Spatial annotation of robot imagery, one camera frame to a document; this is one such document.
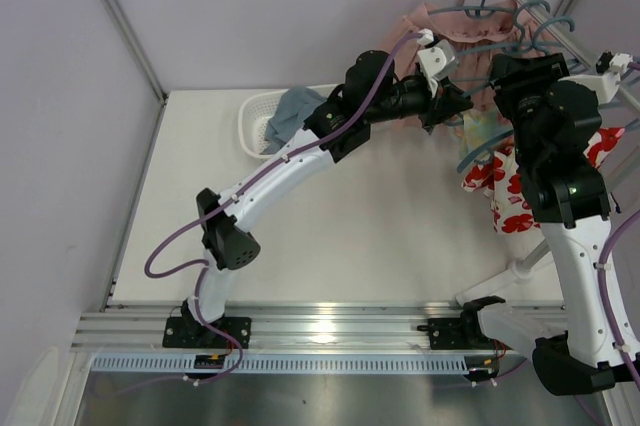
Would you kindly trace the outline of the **pastel floral skirt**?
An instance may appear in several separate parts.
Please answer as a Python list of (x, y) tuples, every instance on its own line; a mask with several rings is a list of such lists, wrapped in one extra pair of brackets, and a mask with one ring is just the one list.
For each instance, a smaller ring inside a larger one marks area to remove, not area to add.
[(459, 168), (462, 170), (471, 165), (486, 164), (493, 151), (509, 142), (513, 134), (511, 123), (497, 111), (465, 111), (445, 125), (458, 141)]

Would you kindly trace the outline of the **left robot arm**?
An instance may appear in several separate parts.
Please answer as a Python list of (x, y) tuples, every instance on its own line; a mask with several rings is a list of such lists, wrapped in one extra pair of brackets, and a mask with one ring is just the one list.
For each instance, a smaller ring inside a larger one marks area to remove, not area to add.
[(397, 81), (389, 54), (367, 51), (348, 69), (343, 83), (254, 174), (221, 194), (202, 190), (196, 204), (204, 221), (207, 264), (194, 296), (181, 307), (187, 331), (207, 334), (223, 317), (236, 272), (260, 253), (251, 233), (259, 217), (312, 175), (364, 145), (373, 124), (416, 116), (430, 131), (470, 109), (470, 98), (448, 78), (457, 64), (451, 45), (441, 41), (419, 50), (415, 73)]

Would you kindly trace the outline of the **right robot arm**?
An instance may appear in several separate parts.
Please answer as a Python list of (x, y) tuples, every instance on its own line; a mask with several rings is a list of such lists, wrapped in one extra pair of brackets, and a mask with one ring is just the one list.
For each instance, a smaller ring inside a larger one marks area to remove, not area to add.
[(557, 330), (488, 296), (466, 303), (476, 332), (526, 357), (556, 396), (588, 395), (639, 378), (639, 340), (627, 322), (611, 250), (606, 183), (586, 149), (601, 105), (635, 65), (629, 54), (601, 55), (592, 75), (573, 75), (564, 57), (495, 56), (489, 83), (514, 129), (525, 201), (552, 254), (566, 307)]

